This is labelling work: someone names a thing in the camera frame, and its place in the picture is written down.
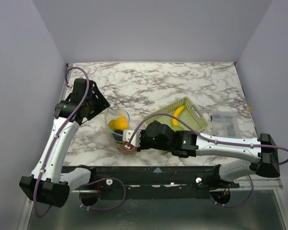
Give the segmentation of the yellow green toy pepper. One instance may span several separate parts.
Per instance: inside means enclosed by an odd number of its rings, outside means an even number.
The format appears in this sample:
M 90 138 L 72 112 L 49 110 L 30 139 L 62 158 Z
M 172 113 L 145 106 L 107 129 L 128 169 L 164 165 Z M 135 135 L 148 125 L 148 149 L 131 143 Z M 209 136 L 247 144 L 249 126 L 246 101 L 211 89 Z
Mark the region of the yellow green toy pepper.
M 111 129 L 111 130 L 115 130 L 115 122 L 116 122 L 116 119 L 112 119 L 108 122 L 108 127 Z

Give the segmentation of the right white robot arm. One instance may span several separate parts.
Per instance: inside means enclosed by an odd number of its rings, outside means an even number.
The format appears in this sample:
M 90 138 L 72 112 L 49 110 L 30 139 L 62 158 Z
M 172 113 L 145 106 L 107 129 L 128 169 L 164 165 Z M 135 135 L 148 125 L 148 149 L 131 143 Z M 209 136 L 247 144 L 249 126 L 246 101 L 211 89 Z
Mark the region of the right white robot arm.
M 222 138 L 181 128 L 173 130 L 158 121 L 150 123 L 145 130 L 130 131 L 129 134 L 129 145 L 136 147 L 138 151 L 158 149 L 170 151 L 180 158 L 234 158 L 233 162 L 221 165 L 218 172 L 212 174 L 211 182 L 218 188 L 251 174 L 266 178 L 280 176 L 278 152 L 269 134 L 250 139 Z

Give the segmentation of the orange yellow toy fruit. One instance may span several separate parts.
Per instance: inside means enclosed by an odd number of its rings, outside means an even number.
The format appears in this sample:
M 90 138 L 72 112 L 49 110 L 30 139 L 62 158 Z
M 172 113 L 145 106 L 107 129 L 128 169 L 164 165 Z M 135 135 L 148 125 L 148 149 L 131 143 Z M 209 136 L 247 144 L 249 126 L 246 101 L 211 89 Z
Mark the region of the orange yellow toy fruit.
M 128 121 L 125 117 L 119 117 L 116 119 L 115 128 L 119 130 L 126 130 L 128 128 Z

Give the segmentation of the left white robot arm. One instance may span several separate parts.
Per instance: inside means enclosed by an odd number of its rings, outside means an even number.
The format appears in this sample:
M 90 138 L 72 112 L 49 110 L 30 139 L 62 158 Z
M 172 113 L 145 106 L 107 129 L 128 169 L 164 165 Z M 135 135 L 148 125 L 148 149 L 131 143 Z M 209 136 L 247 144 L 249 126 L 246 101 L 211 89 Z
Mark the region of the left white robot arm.
M 91 120 L 109 103 L 93 80 L 77 78 L 73 90 L 55 107 L 53 127 L 43 154 L 30 176 L 23 176 L 19 186 L 31 201 L 54 207 L 62 207 L 69 194 L 84 186 L 96 186 L 96 170 L 92 166 L 77 166 L 62 173 L 62 167 L 70 143 L 83 119 Z

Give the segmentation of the clear zip top bag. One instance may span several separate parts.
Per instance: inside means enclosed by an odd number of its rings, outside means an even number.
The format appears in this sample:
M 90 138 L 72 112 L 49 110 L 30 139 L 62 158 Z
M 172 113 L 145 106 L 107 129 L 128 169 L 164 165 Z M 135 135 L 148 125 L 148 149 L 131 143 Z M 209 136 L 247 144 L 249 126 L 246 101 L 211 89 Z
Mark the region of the clear zip top bag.
M 109 107 L 104 115 L 106 133 L 111 145 L 121 153 L 134 154 L 136 148 L 125 148 L 123 132 L 130 127 L 130 115 L 126 110 Z

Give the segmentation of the dark purple toy mangosteen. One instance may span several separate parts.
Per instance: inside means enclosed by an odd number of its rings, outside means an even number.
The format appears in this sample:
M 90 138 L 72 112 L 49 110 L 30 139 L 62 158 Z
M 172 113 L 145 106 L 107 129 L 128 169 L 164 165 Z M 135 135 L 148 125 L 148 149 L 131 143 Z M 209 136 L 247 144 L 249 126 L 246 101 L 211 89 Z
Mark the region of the dark purple toy mangosteen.
M 123 142 L 123 131 L 116 129 L 112 132 L 112 136 L 116 142 Z

